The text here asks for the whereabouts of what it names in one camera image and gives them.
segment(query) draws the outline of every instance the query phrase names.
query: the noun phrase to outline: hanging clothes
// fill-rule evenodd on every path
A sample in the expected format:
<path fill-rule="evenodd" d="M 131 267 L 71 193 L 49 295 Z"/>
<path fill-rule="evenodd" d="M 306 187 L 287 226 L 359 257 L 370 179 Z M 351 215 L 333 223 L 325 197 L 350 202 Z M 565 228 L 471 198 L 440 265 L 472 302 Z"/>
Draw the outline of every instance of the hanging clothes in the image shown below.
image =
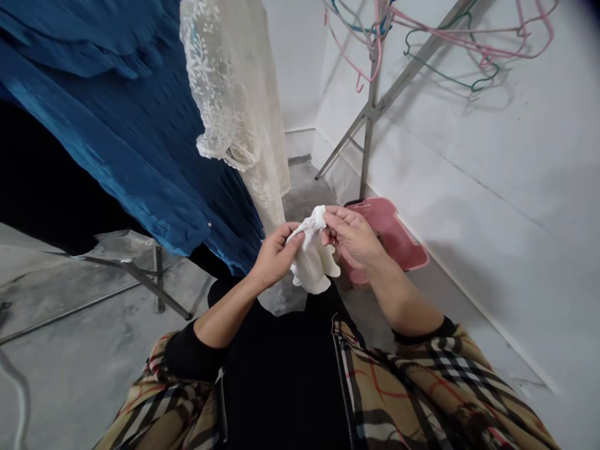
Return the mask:
<path fill-rule="evenodd" d="M 0 222 L 72 256 L 92 251 L 97 234 L 143 232 L 27 111 L 0 101 L 0 123 Z"/>
<path fill-rule="evenodd" d="M 178 0 L 10 0 L 0 28 L 0 82 L 160 245 L 205 242 L 251 269 L 264 235 L 248 191 L 194 148 Z"/>
<path fill-rule="evenodd" d="M 285 222 L 290 179 L 275 62 L 261 0 L 182 0 L 189 85 L 202 156 L 240 171 L 267 234 Z"/>

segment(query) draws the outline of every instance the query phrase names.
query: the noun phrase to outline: hand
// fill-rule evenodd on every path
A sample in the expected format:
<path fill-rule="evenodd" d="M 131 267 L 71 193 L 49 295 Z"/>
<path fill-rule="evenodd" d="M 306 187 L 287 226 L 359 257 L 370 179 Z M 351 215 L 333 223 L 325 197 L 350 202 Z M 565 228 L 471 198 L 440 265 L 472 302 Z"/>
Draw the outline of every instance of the hand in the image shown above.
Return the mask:
<path fill-rule="evenodd" d="M 299 225 L 298 222 L 284 223 L 262 243 L 248 277 L 255 279 L 263 290 L 282 279 L 292 265 L 292 260 L 304 241 L 304 231 L 295 235 L 287 245 L 286 239 Z"/>
<path fill-rule="evenodd" d="M 326 206 L 325 223 L 321 232 L 324 246 L 333 245 L 354 269 L 367 270 L 387 258 L 386 251 L 371 226 L 358 212 L 341 206 Z"/>

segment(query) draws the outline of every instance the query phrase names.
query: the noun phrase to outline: white sock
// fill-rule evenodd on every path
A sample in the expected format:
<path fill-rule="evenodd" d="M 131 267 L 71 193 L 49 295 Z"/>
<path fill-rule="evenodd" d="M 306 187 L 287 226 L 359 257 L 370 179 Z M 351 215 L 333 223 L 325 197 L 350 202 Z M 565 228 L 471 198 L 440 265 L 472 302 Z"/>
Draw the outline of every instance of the white sock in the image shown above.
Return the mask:
<path fill-rule="evenodd" d="M 333 261 L 334 247 L 323 247 L 321 244 L 321 230 L 327 226 L 323 214 L 325 206 L 315 207 L 311 216 L 304 219 L 286 241 L 287 244 L 291 238 L 304 231 L 304 241 L 292 262 L 291 271 L 294 273 L 294 285 L 302 286 L 311 294 L 321 294 L 331 285 L 325 275 L 339 277 L 341 273 Z"/>

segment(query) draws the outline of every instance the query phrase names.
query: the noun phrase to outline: pink hanger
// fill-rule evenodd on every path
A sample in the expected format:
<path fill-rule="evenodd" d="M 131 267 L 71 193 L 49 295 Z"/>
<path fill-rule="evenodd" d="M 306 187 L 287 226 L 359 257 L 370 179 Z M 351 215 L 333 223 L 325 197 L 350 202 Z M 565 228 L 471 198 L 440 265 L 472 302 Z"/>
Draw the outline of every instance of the pink hanger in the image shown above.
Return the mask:
<path fill-rule="evenodd" d="M 523 40 L 522 40 L 521 46 L 519 47 L 519 49 L 516 52 L 498 49 L 496 47 L 475 43 L 475 42 L 467 40 L 467 39 L 453 36 L 453 34 L 458 34 L 458 33 L 462 33 L 462 34 L 470 33 L 469 30 L 440 30 L 437 28 L 432 28 L 432 27 L 429 27 L 429 26 L 411 18 L 410 16 L 407 16 L 406 14 L 404 14 L 402 11 L 400 11 L 398 8 L 396 8 L 394 6 L 391 6 L 390 10 L 395 16 L 398 16 L 408 22 L 408 23 L 400 22 L 398 20 L 393 19 L 392 21 L 394 23 L 398 23 L 400 25 L 407 26 L 409 28 L 417 29 L 420 31 L 427 31 L 435 36 L 439 36 L 440 38 L 443 38 L 444 40 L 446 40 L 447 42 L 449 42 L 451 44 L 455 44 L 457 46 L 466 48 L 467 50 L 470 50 L 470 51 L 475 51 L 475 52 L 481 53 L 483 55 L 483 58 L 481 59 L 482 63 L 485 62 L 486 64 L 489 64 L 489 63 L 491 63 L 491 59 L 493 57 L 533 59 L 533 58 L 536 58 L 539 55 L 541 55 L 548 48 L 548 46 L 554 39 L 554 28 L 552 27 L 552 24 L 549 20 L 548 14 L 551 13 L 552 11 L 554 11 L 554 8 L 556 8 L 556 6 L 558 4 L 558 0 L 555 0 L 554 5 L 549 12 L 547 12 L 544 9 L 544 6 L 542 5 L 541 0 L 534 0 L 534 1 L 536 3 L 536 9 L 539 13 L 538 17 L 534 17 L 533 19 L 525 21 L 523 18 L 523 8 L 521 5 L 521 0 L 515 0 L 516 5 L 517 5 L 517 12 L 519 14 L 520 26 L 515 27 L 515 28 L 509 28 L 509 29 L 485 30 L 486 33 L 497 33 L 499 31 L 516 31 L 517 33 L 521 33 Z M 544 25 L 546 26 L 546 29 L 548 31 L 548 41 L 546 42 L 544 47 L 536 54 L 528 55 L 528 54 L 521 53 L 521 50 L 523 49 L 523 47 L 525 46 L 525 44 L 527 42 L 527 38 L 530 36 L 530 33 L 527 33 L 527 31 L 526 31 L 526 25 L 533 21 L 537 21 L 537 20 L 542 20 L 544 22 Z"/>
<path fill-rule="evenodd" d="M 342 48 L 342 45 L 338 41 L 338 37 L 336 36 L 336 33 L 333 31 L 333 27 L 331 26 L 331 21 L 328 19 L 328 17 L 329 17 L 329 10 L 327 8 L 325 8 L 325 23 L 329 24 L 329 31 L 331 31 L 331 35 L 333 36 L 333 39 L 337 44 L 337 48 L 339 49 L 339 52 L 342 54 L 342 57 L 346 60 L 346 62 L 348 64 L 350 64 L 355 71 L 358 72 L 358 79 L 356 80 L 356 88 L 355 89 L 356 89 L 357 93 L 360 93 L 364 87 L 364 84 L 362 84 L 360 87 L 358 86 L 358 84 L 361 82 L 361 77 L 363 77 L 366 81 L 368 81 L 370 83 L 377 77 L 377 74 L 379 73 L 379 68 L 381 67 L 381 32 L 380 32 L 380 29 L 379 29 L 379 27 L 376 27 L 376 29 L 377 29 L 377 38 L 376 38 L 376 40 L 377 40 L 377 66 L 375 67 L 373 76 L 368 77 L 346 55 L 346 52 L 344 51 L 344 49 Z M 375 19 L 377 22 L 379 21 L 379 8 L 377 5 L 377 2 L 375 2 Z"/>
<path fill-rule="evenodd" d="M 552 23 L 550 22 L 549 15 L 556 9 L 556 7 L 558 6 L 559 0 L 554 0 L 552 7 L 548 11 L 542 5 L 542 0 L 534 0 L 534 1 L 536 3 L 536 9 L 539 14 L 538 16 L 536 16 L 532 19 L 525 20 L 524 15 L 523 15 L 523 5 L 521 4 L 521 0 L 515 0 L 516 7 L 517 7 L 517 14 L 519 16 L 519 26 L 518 27 L 510 27 L 510 28 L 497 28 L 497 29 L 490 29 L 490 30 L 466 30 L 466 29 L 440 30 L 437 28 L 429 27 L 429 26 L 413 19 L 412 17 L 408 16 L 407 14 L 404 14 L 402 11 L 400 11 L 395 6 L 393 6 L 392 4 L 389 4 L 388 3 L 389 0 L 374 0 L 374 4 L 375 4 L 376 22 L 379 22 L 379 3 L 385 3 L 385 5 L 387 6 L 389 17 L 390 17 L 390 23 L 393 22 L 393 23 L 397 23 L 397 24 L 406 26 L 407 28 L 411 28 L 414 30 L 426 31 L 428 33 L 433 34 L 434 36 L 438 36 L 438 37 L 444 39 L 448 43 L 460 46 L 469 51 L 477 52 L 477 53 L 481 54 L 481 56 L 482 56 L 482 58 L 479 62 L 479 65 L 481 67 L 485 67 L 485 66 L 490 65 L 494 58 L 524 58 L 524 59 L 536 58 L 539 55 L 541 55 L 552 43 L 552 41 L 554 39 L 554 28 L 552 26 Z M 533 55 L 522 53 L 521 51 L 525 47 L 527 40 L 528 40 L 529 36 L 531 35 L 531 33 L 527 31 L 526 26 L 528 24 L 538 21 L 538 20 L 541 20 L 544 23 L 544 25 L 548 31 L 548 40 L 547 40 L 546 44 L 544 45 L 544 47 L 539 52 L 537 52 Z M 373 72 L 372 77 L 368 77 L 359 67 L 357 67 L 350 60 L 350 58 L 344 52 L 342 45 L 338 41 L 338 37 L 336 36 L 335 32 L 333 31 L 331 21 L 329 20 L 329 8 L 327 6 L 325 8 L 325 24 L 329 25 L 329 30 L 331 32 L 331 35 L 333 36 L 333 39 L 335 40 L 337 48 L 339 49 L 342 57 L 346 60 L 346 62 L 348 64 L 350 64 L 350 66 L 355 71 L 358 72 L 358 78 L 356 80 L 356 92 L 360 93 L 364 87 L 364 84 L 361 84 L 359 86 L 361 78 L 364 78 L 366 81 L 368 81 L 370 83 L 376 78 L 376 76 L 378 75 L 379 70 L 381 68 L 381 59 L 382 59 L 381 27 L 375 26 L 375 29 L 377 30 L 377 36 L 376 36 L 377 66 L 375 68 L 375 71 Z M 470 33 L 479 34 L 479 33 L 505 33 L 505 32 L 515 32 L 520 38 L 522 38 L 521 45 L 517 51 L 508 51 L 508 50 L 504 50 L 504 49 L 499 49 L 499 48 L 496 48 L 493 46 L 475 43 L 470 39 L 460 37 L 461 34 L 465 35 L 465 34 L 470 34 Z"/>

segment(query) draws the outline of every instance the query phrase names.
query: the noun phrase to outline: finger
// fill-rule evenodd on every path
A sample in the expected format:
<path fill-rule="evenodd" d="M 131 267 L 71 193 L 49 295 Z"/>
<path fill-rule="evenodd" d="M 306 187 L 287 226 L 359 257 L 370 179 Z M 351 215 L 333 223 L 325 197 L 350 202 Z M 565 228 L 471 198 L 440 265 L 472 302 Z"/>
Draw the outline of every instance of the finger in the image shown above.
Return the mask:
<path fill-rule="evenodd" d="M 342 219 L 334 216 L 330 212 L 326 212 L 323 217 L 327 226 L 333 229 L 336 233 L 340 234 L 341 236 L 348 235 L 350 225 L 348 225 Z"/>
<path fill-rule="evenodd" d="M 323 229 L 321 230 L 321 244 L 323 247 L 326 247 L 331 244 L 331 235 L 329 234 L 329 230 Z"/>
<path fill-rule="evenodd" d="M 286 261 L 292 261 L 303 241 L 304 231 L 301 231 L 289 240 L 279 255 L 282 256 Z"/>
<path fill-rule="evenodd" d="M 349 209 L 343 206 L 326 206 L 325 210 L 328 213 L 333 214 L 334 216 L 339 217 L 347 224 L 351 224 L 352 220 L 356 218 L 356 216 L 360 216 L 360 214 L 356 211 L 350 211 Z"/>
<path fill-rule="evenodd" d="M 286 222 L 279 228 L 277 228 L 275 231 L 273 231 L 271 236 L 273 237 L 275 242 L 284 246 L 289 235 L 292 234 L 294 230 L 296 230 L 296 228 L 298 228 L 299 226 L 300 222 Z"/>

